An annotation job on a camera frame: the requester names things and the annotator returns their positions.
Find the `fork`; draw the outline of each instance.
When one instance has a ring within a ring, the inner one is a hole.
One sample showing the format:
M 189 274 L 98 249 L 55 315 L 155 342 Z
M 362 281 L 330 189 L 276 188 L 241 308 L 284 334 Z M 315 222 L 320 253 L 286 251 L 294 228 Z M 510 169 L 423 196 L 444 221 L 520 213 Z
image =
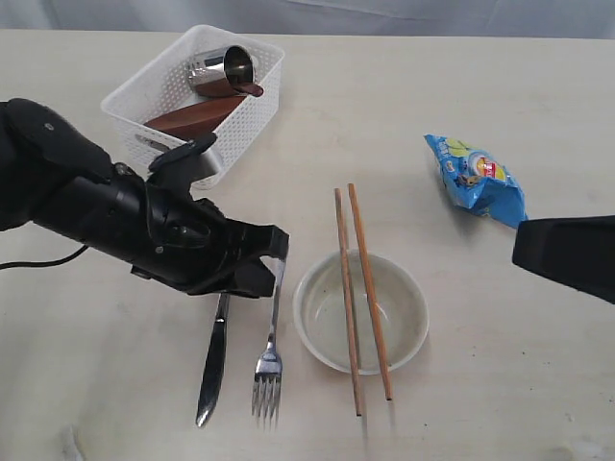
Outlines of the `fork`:
M 252 415 L 256 414 L 260 419 L 269 420 L 274 412 L 278 418 L 280 408 L 280 394 L 282 390 L 282 358 L 276 351 L 276 329 L 278 325 L 278 311 L 280 310 L 280 291 L 286 261 L 280 260 L 276 284 L 273 293 L 273 309 L 271 313 L 271 325 L 267 336 L 267 347 L 260 355 L 257 367 L 254 371 L 254 386 L 252 388 Z

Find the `white plastic basket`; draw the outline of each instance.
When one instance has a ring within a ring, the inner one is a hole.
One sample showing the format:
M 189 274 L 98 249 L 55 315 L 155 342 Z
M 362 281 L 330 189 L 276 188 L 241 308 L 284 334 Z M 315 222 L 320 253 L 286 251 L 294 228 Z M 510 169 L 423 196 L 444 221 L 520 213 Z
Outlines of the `white plastic basket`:
M 284 52 L 246 36 L 201 25 L 189 29 L 101 103 L 102 111 L 113 118 L 131 160 L 147 166 L 162 152 L 185 143 L 143 123 L 202 101 L 188 85 L 185 62 L 196 53 L 229 45 L 240 45 L 250 53 L 255 81 L 264 93 L 259 98 L 248 96 L 215 129 L 218 139 L 204 156 L 216 174 L 194 185 L 214 187 L 241 157 L 278 111 Z

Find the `white ceramic bowl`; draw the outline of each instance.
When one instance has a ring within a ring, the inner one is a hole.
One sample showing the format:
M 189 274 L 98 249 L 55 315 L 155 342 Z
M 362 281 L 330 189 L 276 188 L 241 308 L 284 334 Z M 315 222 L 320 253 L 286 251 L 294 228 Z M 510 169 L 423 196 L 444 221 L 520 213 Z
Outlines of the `white ceramic bowl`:
M 389 370 L 395 370 L 421 349 L 427 337 L 427 303 L 406 270 L 378 255 L 370 254 L 369 258 Z M 350 251 L 349 259 L 355 292 L 359 372 L 375 375 L 380 368 L 358 252 Z M 307 271 L 295 290 L 293 313 L 295 327 L 309 351 L 326 365 L 350 373 L 339 252 Z

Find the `brown plate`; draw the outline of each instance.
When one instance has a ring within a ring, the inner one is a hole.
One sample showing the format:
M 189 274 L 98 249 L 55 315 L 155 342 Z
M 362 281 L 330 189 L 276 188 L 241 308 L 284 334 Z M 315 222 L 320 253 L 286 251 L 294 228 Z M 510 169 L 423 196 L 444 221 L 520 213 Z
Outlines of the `brown plate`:
M 168 112 L 150 120 L 145 126 L 188 141 L 215 130 L 245 98 L 238 95 L 211 99 Z

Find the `black cable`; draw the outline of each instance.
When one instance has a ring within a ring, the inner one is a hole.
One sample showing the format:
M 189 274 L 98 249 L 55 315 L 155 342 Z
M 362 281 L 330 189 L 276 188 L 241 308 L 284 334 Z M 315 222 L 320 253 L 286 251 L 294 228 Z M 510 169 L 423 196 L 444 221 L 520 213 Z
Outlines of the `black cable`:
M 62 259 L 55 259 L 53 261 L 13 261 L 13 262 L 4 262 L 0 264 L 0 271 L 3 269 L 13 269 L 16 267 L 34 267 L 34 268 L 44 268 L 44 267 L 54 267 L 60 266 L 65 262 L 72 261 L 77 256 L 81 255 L 85 250 L 89 248 L 88 245 L 84 245 L 79 250 L 77 250 L 72 255 L 68 255 L 67 257 L 63 257 Z

